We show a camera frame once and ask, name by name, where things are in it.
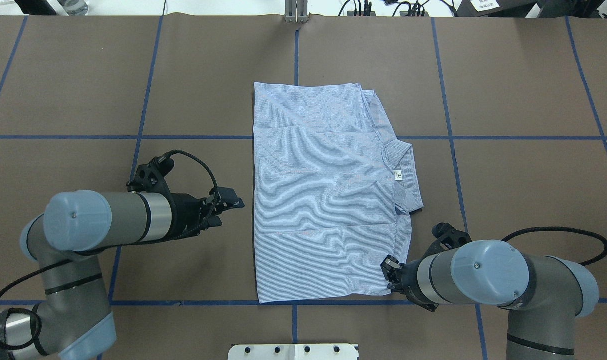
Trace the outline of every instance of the white label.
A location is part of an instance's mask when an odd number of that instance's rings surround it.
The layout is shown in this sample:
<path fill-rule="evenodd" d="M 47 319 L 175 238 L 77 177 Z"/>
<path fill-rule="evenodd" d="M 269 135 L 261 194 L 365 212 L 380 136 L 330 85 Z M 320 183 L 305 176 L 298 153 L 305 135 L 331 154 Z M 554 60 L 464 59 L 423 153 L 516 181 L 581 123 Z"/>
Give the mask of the white label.
<path fill-rule="evenodd" d="M 472 6 L 478 12 L 484 12 L 486 10 L 497 9 L 500 5 L 497 0 L 470 0 Z"/>

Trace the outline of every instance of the white bracket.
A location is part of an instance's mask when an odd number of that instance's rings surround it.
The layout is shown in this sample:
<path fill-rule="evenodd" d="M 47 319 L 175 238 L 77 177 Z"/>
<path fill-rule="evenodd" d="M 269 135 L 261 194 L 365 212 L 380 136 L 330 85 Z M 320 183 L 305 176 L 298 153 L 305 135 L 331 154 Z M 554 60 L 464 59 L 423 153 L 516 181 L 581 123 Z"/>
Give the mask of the white bracket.
<path fill-rule="evenodd" d="M 357 344 L 235 345 L 228 360 L 359 360 Z"/>
<path fill-rule="evenodd" d="M 285 0 L 286 23 L 308 23 L 308 0 Z"/>

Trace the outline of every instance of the light blue cover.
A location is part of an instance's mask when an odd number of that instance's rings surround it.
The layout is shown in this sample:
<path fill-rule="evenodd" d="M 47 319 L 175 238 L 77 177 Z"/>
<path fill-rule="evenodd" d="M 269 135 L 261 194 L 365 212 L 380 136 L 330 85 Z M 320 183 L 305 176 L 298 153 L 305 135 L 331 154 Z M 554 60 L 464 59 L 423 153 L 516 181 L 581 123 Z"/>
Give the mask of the light blue cover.
<path fill-rule="evenodd" d="M 380 264 L 406 260 L 423 203 L 375 92 L 256 82 L 253 132 L 260 303 L 390 294 Z"/>

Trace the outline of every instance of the gray robotic arm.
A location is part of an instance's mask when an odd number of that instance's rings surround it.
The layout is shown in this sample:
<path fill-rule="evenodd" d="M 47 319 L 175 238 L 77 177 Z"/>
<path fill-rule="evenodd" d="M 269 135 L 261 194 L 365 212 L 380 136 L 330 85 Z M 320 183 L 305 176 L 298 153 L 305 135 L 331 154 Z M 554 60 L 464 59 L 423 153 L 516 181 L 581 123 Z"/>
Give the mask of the gray robotic arm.
<path fill-rule="evenodd" d="M 206 168 L 213 182 L 208 198 L 171 193 L 164 176 L 171 156 L 186 155 Z M 218 187 L 210 169 L 174 150 L 137 168 L 128 193 L 76 191 L 54 196 L 45 213 L 22 232 L 20 245 L 40 270 L 46 301 L 32 309 L 0 312 L 0 360 L 33 360 L 59 353 L 88 360 L 116 341 L 115 323 L 97 255 L 116 246 L 157 244 L 199 235 L 221 226 L 219 215 L 244 207 L 233 189 Z"/>
<path fill-rule="evenodd" d="M 507 360 L 574 359 L 575 317 L 589 315 L 599 301 L 584 266 L 525 255 L 504 241 L 471 241 L 449 224 L 433 233 L 438 240 L 422 259 L 399 264 L 389 255 L 382 262 L 393 292 L 430 312 L 446 304 L 509 310 Z"/>

